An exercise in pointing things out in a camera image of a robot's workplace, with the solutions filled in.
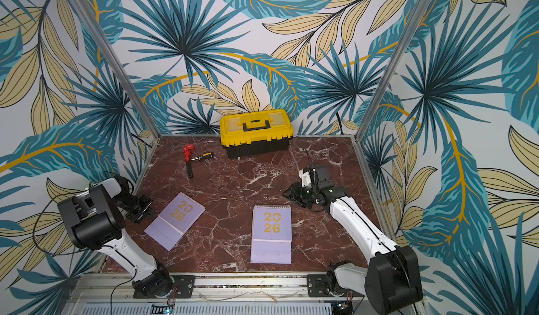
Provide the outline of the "purple calendar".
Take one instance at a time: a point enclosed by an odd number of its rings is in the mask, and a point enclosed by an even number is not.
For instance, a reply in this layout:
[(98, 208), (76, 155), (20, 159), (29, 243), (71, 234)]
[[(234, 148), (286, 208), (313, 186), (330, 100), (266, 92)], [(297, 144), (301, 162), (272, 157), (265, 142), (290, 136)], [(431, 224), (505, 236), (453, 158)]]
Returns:
[(252, 264), (291, 264), (290, 206), (255, 205), (251, 235)]
[(148, 225), (145, 233), (171, 251), (205, 210), (203, 205), (180, 193)]

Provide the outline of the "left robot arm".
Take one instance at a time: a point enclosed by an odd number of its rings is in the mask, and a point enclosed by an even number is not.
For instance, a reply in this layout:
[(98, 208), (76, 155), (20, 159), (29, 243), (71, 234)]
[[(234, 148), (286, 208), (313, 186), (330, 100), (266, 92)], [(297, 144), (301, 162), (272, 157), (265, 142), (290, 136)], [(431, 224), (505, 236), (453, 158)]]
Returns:
[(126, 218), (140, 221), (150, 204), (149, 198), (133, 195), (130, 180), (114, 175), (62, 200), (58, 210), (71, 242), (79, 249), (105, 254), (123, 267), (131, 275), (135, 295), (168, 298), (175, 290), (168, 270), (125, 230)]

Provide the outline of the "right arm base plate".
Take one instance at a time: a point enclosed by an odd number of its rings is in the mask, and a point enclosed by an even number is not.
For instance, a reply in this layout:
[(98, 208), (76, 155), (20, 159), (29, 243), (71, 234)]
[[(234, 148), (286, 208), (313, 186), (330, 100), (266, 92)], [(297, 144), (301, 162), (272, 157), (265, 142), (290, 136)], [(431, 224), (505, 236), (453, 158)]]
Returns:
[(310, 298), (344, 298), (348, 295), (347, 290), (340, 287), (332, 274), (308, 274), (306, 279)]

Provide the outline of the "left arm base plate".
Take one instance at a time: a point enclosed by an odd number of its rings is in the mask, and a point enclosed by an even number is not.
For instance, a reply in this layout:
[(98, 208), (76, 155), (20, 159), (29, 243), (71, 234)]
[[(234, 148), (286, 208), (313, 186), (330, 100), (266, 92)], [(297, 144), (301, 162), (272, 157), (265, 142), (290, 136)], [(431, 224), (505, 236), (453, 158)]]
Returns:
[(132, 283), (134, 288), (134, 298), (178, 298), (189, 299), (195, 285), (194, 275), (172, 275), (168, 279), (156, 279), (149, 277), (147, 282), (136, 281)]

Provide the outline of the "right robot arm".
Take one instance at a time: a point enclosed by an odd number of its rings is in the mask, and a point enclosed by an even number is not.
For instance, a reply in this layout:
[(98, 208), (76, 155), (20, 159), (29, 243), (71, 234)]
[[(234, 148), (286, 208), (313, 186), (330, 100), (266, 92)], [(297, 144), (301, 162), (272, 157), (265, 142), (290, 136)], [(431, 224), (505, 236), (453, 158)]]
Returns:
[(352, 298), (367, 298), (378, 314), (399, 312), (423, 299), (418, 257), (410, 246), (399, 246), (359, 208), (352, 195), (335, 186), (326, 166), (300, 170), (300, 180), (283, 196), (302, 208), (319, 206), (338, 221), (368, 262), (363, 268), (350, 262), (331, 264), (325, 274), (307, 277), (311, 298), (345, 297), (341, 309), (352, 313)]

